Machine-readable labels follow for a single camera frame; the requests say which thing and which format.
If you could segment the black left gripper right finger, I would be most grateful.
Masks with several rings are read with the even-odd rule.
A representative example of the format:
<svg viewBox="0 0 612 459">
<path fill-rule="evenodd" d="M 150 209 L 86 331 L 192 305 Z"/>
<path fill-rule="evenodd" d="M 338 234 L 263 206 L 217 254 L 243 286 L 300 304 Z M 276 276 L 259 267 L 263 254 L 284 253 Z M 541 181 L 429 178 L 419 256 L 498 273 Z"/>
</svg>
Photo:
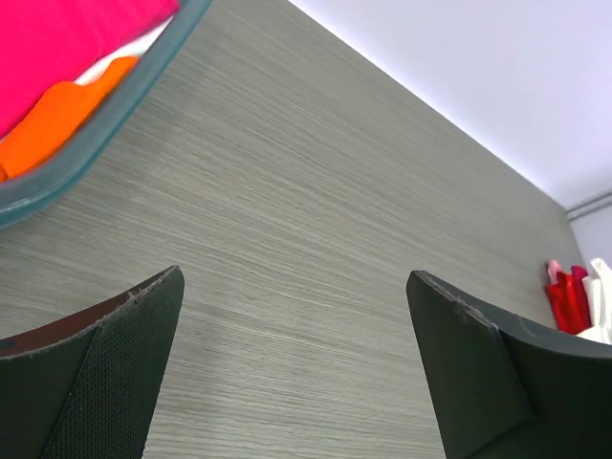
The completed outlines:
<svg viewBox="0 0 612 459">
<path fill-rule="evenodd" d="M 426 271 L 406 295 L 448 458 L 608 458 L 611 348 Z"/>
</svg>

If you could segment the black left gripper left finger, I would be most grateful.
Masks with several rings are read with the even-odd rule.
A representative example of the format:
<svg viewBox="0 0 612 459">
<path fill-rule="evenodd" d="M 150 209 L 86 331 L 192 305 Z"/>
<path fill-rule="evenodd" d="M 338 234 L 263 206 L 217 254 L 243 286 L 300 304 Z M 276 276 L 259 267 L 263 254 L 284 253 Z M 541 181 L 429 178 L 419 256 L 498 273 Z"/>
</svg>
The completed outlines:
<svg viewBox="0 0 612 459">
<path fill-rule="evenodd" d="M 1 341 L 4 458 L 140 458 L 185 291 L 171 266 Z"/>
</svg>

